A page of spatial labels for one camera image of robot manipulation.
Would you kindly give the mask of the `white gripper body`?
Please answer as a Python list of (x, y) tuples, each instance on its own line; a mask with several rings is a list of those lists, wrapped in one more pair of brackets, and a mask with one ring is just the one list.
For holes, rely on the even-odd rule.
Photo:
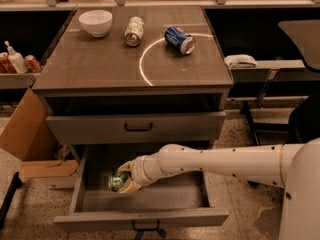
[(134, 182), (145, 187), (155, 183), (155, 180), (151, 180), (144, 170), (144, 161), (143, 157), (136, 158), (132, 162), (131, 166), (131, 177)]

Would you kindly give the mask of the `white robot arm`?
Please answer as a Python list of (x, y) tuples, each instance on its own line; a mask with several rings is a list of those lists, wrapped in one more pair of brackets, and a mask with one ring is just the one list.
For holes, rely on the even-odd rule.
[(320, 240), (320, 139), (281, 144), (196, 150), (177, 144), (139, 156), (118, 168), (129, 178), (120, 193), (191, 171), (234, 176), (285, 190), (279, 240)]

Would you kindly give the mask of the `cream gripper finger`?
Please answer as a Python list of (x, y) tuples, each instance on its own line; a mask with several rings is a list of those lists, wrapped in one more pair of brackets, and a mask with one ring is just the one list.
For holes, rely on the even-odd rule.
[(133, 168), (133, 162), (127, 161), (117, 169), (117, 172), (130, 174), (132, 172), (132, 168)]
[(128, 179), (125, 183), (124, 186), (121, 187), (118, 192), (120, 194), (131, 194), (134, 193), (138, 190), (140, 190), (142, 188), (142, 186), (138, 183), (136, 183), (135, 181), (133, 181), (132, 179)]

